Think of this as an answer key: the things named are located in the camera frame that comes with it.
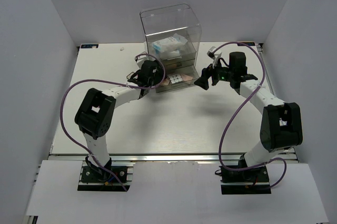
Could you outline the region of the nude eyeshadow palette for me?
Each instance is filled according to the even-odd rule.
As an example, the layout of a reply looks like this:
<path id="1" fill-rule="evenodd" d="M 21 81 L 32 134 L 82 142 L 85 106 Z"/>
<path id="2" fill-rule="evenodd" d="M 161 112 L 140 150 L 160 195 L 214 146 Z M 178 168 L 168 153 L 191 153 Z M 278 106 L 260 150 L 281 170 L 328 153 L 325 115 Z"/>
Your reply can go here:
<path id="1" fill-rule="evenodd" d="M 161 86 L 168 86 L 171 84 L 171 81 L 169 79 L 165 79 L 162 83 Z"/>

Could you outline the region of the white grey pan palette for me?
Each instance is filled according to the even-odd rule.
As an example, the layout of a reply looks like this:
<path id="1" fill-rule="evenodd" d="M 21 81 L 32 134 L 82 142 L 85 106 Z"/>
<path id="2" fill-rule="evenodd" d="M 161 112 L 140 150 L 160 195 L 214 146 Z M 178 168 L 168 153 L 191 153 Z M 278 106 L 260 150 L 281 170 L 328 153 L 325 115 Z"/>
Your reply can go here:
<path id="1" fill-rule="evenodd" d="M 182 76 L 180 74 L 171 74 L 168 76 L 171 84 L 178 84 L 183 82 Z"/>

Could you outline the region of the cotton pad pack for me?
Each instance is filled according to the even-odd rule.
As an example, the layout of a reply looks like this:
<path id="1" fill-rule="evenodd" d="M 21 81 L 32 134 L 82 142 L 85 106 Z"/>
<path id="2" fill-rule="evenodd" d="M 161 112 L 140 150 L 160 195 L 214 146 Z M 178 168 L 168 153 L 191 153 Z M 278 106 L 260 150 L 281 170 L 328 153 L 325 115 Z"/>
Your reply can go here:
<path id="1" fill-rule="evenodd" d="M 175 33 L 173 36 L 153 42 L 152 48 L 159 53 L 172 52 L 184 46 L 187 42 L 188 40 L 184 36 Z"/>

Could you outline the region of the clear acrylic drawer organizer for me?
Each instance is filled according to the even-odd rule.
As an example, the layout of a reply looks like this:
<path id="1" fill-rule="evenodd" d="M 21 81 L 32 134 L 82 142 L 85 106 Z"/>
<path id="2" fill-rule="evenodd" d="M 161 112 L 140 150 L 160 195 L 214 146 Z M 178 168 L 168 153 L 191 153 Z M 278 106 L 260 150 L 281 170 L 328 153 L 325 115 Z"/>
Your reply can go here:
<path id="1" fill-rule="evenodd" d="M 202 29 L 186 3 L 145 9 L 140 12 L 145 50 L 156 56 L 166 70 L 157 93 L 189 87 L 199 78 L 196 59 Z"/>

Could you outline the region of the pink blush palette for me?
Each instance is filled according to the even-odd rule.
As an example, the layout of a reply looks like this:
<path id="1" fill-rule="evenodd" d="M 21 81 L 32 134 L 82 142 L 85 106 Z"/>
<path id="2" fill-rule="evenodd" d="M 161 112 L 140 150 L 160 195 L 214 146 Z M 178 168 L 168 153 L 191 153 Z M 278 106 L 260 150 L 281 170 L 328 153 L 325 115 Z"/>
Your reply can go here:
<path id="1" fill-rule="evenodd" d="M 182 77 L 182 79 L 183 79 L 184 82 L 188 82 L 188 81 L 192 81 L 193 80 L 193 77 L 189 76 L 189 75 L 182 74 L 181 77 Z"/>

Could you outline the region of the beige foundation bottle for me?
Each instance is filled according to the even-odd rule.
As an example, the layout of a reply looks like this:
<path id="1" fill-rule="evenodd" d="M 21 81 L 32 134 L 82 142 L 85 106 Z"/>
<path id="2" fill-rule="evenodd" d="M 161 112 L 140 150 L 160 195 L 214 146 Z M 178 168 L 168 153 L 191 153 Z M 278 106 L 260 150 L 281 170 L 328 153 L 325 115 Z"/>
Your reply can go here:
<path id="1" fill-rule="evenodd" d="M 182 66 L 182 63 L 181 62 L 178 62 L 178 63 L 172 63 L 172 64 L 168 64 L 166 67 L 168 69 L 177 69 L 179 67 Z"/>

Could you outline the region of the brown rimmed compact box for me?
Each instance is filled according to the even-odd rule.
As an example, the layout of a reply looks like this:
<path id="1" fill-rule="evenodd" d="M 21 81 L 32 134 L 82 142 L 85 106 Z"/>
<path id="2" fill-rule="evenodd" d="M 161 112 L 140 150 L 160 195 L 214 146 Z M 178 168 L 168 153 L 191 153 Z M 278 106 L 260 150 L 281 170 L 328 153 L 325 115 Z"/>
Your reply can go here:
<path id="1" fill-rule="evenodd" d="M 135 77 L 136 77 L 136 73 L 135 73 L 135 72 L 131 72 L 129 75 L 127 75 L 126 78 L 127 78 L 127 81 L 128 81 L 128 82 L 134 83 Z"/>

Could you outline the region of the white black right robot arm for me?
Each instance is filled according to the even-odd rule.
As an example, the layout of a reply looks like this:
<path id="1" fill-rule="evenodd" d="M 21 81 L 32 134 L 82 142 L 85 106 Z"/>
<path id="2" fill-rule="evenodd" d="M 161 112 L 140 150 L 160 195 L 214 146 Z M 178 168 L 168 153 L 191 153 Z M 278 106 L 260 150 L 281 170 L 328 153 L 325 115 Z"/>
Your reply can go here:
<path id="1" fill-rule="evenodd" d="M 207 90 L 219 81 L 229 82 L 230 87 L 245 98 L 244 104 L 250 102 L 262 115 L 259 142 L 242 155 L 236 167 L 224 166 L 225 170 L 238 173 L 242 180 L 250 181 L 259 167 L 271 162 L 280 152 L 302 144 L 300 107 L 295 102 L 286 103 L 277 98 L 255 75 L 249 74 L 245 53 L 230 53 L 226 66 L 221 64 L 222 53 L 214 47 L 207 54 L 213 62 L 202 70 L 194 84 Z"/>

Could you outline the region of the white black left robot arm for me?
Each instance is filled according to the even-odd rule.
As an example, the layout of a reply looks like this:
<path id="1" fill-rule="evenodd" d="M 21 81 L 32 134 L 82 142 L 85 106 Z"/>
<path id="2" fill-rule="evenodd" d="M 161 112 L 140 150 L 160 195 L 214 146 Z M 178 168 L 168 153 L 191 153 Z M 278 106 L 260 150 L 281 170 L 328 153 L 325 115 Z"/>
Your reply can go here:
<path id="1" fill-rule="evenodd" d="M 140 69 L 130 75 L 125 86 L 104 91 L 91 88 L 86 93 L 75 116 L 75 123 L 83 133 L 90 151 L 86 163 L 99 181 L 106 181 L 111 176 L 111 158 L 105 135 L 111 126 L 114 110 L 141 99 L 165 76 L 160 62 L 145 60 Z"/>

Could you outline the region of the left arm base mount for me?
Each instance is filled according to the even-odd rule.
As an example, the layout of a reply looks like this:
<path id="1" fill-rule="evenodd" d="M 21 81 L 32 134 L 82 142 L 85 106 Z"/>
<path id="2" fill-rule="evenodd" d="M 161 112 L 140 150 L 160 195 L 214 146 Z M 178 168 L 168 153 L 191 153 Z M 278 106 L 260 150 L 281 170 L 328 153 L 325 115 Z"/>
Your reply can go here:
<path id="1" fill-rule="evenodd" d="M 126 191 L 130 188 L 133 168 L 128 166 L 111 166 L 112 172 L 119 178 Z M 86 164 L 82 165 L 77 186 L 78 191 L 102 191 L 102 192 L 126 192 L 116 178 L 108 174 L 107 177 L 99 178 L 96 173 Z"/>

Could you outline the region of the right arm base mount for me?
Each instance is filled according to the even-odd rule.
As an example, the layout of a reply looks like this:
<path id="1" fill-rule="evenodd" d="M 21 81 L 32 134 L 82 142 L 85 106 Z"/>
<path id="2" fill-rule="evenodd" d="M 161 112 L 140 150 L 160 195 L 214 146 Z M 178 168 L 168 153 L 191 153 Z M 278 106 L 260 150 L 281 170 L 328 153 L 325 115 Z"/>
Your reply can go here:
<path id="1" fill-rule="evenodd" d="M 214 174 L 220 177 L 222 195 L 271 194 L 266 167 L 246 171 L 229 171 L 219 167 Z"/>

